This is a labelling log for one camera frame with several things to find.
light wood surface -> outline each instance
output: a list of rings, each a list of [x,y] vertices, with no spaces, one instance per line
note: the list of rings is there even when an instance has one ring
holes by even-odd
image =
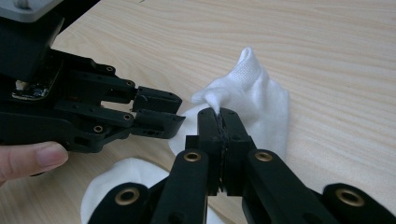
[[[287,164],[311,189],[344,182],[396,214],[396,2],[103,0],[55,49],[111,64],[136,85],[190,97],[251,46],[290,91]],[[128,110],[127,105],[108,105]],[[131,136],[0,188],[0,223],[79,223],[93,178],[136,157],[169,170],[167,141]],[[244,223],[240,199],[210,199]]]

wood grain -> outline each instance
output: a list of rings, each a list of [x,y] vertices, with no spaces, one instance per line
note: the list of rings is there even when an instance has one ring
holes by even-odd
[[[190,97],[253,47],[290,91],[287,164],[311,189],[344,182],[396,214],[396,2],[103,0],[61,33],[55,49],[111,64],[137,85]],[[127,105],[115,106],[127,110]],[[39,177],[0,188],[0,223],[79,223],[82,196],[114,162],[169,170],[166,141],[131,136],[99,154],[71,153]],[[210,199],[244,223],[240,199]]]

wooden table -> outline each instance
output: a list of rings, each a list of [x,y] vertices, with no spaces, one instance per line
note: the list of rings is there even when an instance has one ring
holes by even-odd
[[[136,85],[184,100],[228,74],[251,46],[290,91],[288,166],[311,189],[344,182],[396,213],[396,2],[102,0],[53,47],[111,64]],[[128,105],[109,105],[127,111]],[[93,178],[140,158],[169,170],[166,140],[131,136],[98,154],[0,188],[0,223],[79,223]],[[240,199],[210,204],[244,223]]]

white cloth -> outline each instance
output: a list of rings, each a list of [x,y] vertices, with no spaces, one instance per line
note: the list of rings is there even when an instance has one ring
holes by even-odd
[[[169,141],[175,154],[184,150],[186,135],[197,134],[197,114],[211,106],[235,111],[257,148],[286,157],[289,126],[289,93],[268,77],[251,48],[245,48],[237,65],[225,77],[215,79],[196,92],[191,101],[196,107],[186,111],[177,135]]]
[[[116,162],[108,171],[97,176],[88,186],[81,203],[81,223],[86,224],[97,205],[116,186],[123,183],[139,183],[151,188],[169,174],[160,167],[139,159],[125,159]],[[223,223],[209,207],[207,208],[208,224]]]

human hand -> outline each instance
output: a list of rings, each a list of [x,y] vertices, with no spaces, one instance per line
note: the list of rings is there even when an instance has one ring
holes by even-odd
[[[67,151],[55,142],[0,146],[0,186],[10,179],[52,170],[67,159]]]

